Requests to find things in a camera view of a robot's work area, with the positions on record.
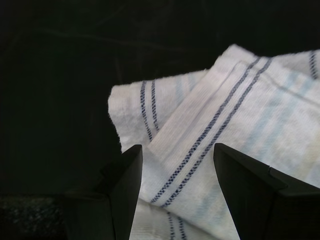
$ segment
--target folded cloth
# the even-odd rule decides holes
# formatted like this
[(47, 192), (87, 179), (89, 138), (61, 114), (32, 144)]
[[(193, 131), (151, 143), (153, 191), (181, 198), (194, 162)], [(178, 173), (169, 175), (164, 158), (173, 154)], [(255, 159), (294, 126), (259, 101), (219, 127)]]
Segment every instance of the folded cloth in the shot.
[(268, 58), (233, 45), (209, 70), (115, 86), (109, 115), (122, 151), (143, 146), (131, 239), (239, 239), (215, 143), (320, 187), (319, 53)]

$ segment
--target striped towel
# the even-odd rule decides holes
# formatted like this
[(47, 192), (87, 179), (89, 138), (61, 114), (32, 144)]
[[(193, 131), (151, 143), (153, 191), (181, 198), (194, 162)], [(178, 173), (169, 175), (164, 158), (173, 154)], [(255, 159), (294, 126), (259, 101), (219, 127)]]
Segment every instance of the striped towel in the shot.
[(143, 146), (130, 238), (239, 239), (215, 143), (320, 187), (319, 54), (258, 57), (232, 45), (209, 70), (115, 86), (109, 114), (122, 151)]

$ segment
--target terry cloth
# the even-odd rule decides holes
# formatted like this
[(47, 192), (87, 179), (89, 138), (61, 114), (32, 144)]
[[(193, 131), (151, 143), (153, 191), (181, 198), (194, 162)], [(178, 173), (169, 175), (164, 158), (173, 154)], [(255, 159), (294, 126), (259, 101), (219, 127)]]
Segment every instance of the terry cloth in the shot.
[(122, 151), (143, 146), (131, 239), (239, 239), (215, 143), (320, 187), (319, 53), (259, 57), (232, 45), (209, 70), (115, 86)]

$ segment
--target white cloth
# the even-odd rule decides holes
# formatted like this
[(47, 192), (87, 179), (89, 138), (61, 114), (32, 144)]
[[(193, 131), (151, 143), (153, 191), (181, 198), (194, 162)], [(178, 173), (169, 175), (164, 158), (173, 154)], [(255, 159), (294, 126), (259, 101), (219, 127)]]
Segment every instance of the white cloth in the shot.
[(215, 143), (320, 187), (319, 53), (267, 58), (233, 45), (210, 70), (115, 86), (109, 115), (122, 151), (143, 146), (130, 239), (239, 239)]

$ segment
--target fabric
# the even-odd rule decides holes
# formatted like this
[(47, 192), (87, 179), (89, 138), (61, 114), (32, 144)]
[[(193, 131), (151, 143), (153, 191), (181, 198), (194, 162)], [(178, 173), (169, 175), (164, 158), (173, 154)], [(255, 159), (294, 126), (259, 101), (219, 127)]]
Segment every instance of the fabric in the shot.
[[(216, 176), (215, 143), (320, 187), (318, 58), (319, 51), (258, 57), (233, 45), (209, 70), (115, 86), (108, 106), (122, 151), (143, 146), (131, 239), (239, 239)], [(184, 235), (166, 212), (182, 220)]]

